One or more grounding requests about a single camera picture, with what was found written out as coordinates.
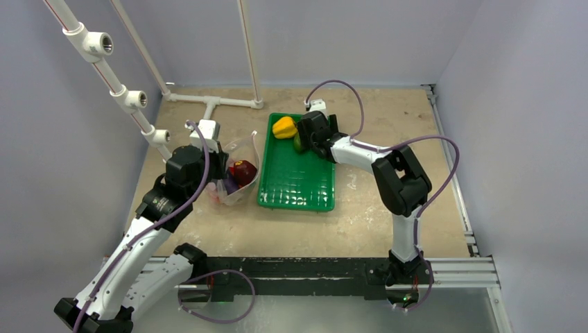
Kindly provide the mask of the purple eggplant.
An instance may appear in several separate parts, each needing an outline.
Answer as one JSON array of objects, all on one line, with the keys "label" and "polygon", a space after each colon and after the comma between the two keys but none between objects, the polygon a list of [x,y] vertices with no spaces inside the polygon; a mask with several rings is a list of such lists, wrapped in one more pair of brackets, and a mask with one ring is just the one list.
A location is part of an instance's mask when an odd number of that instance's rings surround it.
[{"label": "purple eggplant", "polygon": [[228,177],[223,179],[223,186],[227,195],[231,195],[240,189],[239,184],[235,181],[235,179],[233,179],[231,175],[228,175]]}]

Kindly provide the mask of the yellow bell pepper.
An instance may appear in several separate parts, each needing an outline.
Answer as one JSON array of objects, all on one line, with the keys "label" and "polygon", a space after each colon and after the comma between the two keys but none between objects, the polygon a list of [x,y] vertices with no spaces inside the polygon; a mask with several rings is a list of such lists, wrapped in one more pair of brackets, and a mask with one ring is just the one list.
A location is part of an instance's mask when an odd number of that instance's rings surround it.
[{"label": "yellow bell pepper", "polygon": [[272,134],[276,139],[294,138],[297,133],[297,123],[290,116],[282,117],[272,125]]}]

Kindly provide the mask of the dark red apple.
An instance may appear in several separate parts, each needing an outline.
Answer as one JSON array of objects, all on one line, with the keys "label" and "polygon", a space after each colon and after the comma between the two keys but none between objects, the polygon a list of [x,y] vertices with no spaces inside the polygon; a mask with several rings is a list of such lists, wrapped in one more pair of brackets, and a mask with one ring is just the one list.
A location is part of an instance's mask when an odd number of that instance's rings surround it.
[{"label": "dark red apple", "polygon": [[240,187],[250,184],[257,176],[258,169],[247,160],[238,160],[233,164],[233,177]]}]

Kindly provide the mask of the clear zip top bag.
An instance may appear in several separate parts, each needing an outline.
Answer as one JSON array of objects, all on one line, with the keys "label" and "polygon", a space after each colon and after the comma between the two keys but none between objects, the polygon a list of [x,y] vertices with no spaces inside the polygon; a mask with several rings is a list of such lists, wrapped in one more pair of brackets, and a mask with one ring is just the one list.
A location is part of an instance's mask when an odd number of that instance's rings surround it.
[{"label": "clear zip top bag", "polygon": [[229,155],[226,167],[225,167],[225,178],[228,175],[233,177],[233,164],[238,160],[247,160],[256,166],[258,169],[256,178],[248,185],[240,187],[240,189],[231,195],[227,195],[223,186],[223,179],[211,180],[218,189],[218,195],[223,205],[233,206],[244,202],[256,185],[261,175],[261,162],[259,149],[256,144],[257,131],[253,130],[247,137],[236,139],[233,142],[228,143],[224,147],[224,152]]}]

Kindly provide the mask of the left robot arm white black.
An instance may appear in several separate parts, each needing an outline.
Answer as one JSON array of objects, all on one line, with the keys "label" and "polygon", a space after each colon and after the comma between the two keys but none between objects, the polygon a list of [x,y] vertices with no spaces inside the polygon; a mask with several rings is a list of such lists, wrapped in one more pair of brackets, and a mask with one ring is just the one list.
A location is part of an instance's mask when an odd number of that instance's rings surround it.
[{"label": "left robot arm white black", "polygon": [[153,253],[192,212],[194,200],[225,172],[227,153],[220,147],[205,153],[195,146],[175,149],[145,194],[136,216],[112,256],[92,281],[73,298],[62,298],[55,314],[73,332],[131,332],[141,318],[175,285],[197,284],[206,277],[207,255],[184,243],[145,277]]}]

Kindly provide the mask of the red tomato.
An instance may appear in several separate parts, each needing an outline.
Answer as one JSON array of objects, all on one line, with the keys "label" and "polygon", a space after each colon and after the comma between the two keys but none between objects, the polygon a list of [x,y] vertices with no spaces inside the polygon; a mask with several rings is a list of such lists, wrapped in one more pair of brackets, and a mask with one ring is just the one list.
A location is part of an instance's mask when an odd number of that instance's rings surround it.
[{"label": "red tomato", "polygon": [[209,182],[207,184],[207,186],[205,187],[206,193],[209,195],[209,197],[211,198],[211,201],[215,204],[222,204],[222,201],[220,200],[220,197],[218,195],[218,189],[216,187],[216,185],[212,182]]}]

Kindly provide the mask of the green orange mango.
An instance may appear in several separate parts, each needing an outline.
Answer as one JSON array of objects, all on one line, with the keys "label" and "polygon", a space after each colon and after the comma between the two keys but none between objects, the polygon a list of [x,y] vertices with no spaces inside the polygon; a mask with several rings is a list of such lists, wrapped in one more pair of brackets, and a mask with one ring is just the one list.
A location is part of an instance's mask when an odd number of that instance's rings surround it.
[{"label": "green orange mango", "polygon": [[293,137],[293,149],[298,154],[302,154],[306,150],[304,145],[302,144],[302,140],[300,139],[299,133],[296,133]]}]

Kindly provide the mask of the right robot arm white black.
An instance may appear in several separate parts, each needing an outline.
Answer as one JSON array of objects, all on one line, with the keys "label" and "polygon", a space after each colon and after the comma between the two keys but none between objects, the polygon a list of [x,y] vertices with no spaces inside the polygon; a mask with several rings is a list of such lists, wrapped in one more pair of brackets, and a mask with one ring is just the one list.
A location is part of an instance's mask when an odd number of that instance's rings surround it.
[{"label": "right robot arm white black", "polygon": [[383,283],[434,283],[433,271],[420,248],[419,212],[432,184],[413,150],[405,145],[383,148],[356,141],[338,129],[335,115],[310,111],[297,121],[303,150],[334,164],[348,164],[374,176],[382,203],[392,214],[392,245]]}]

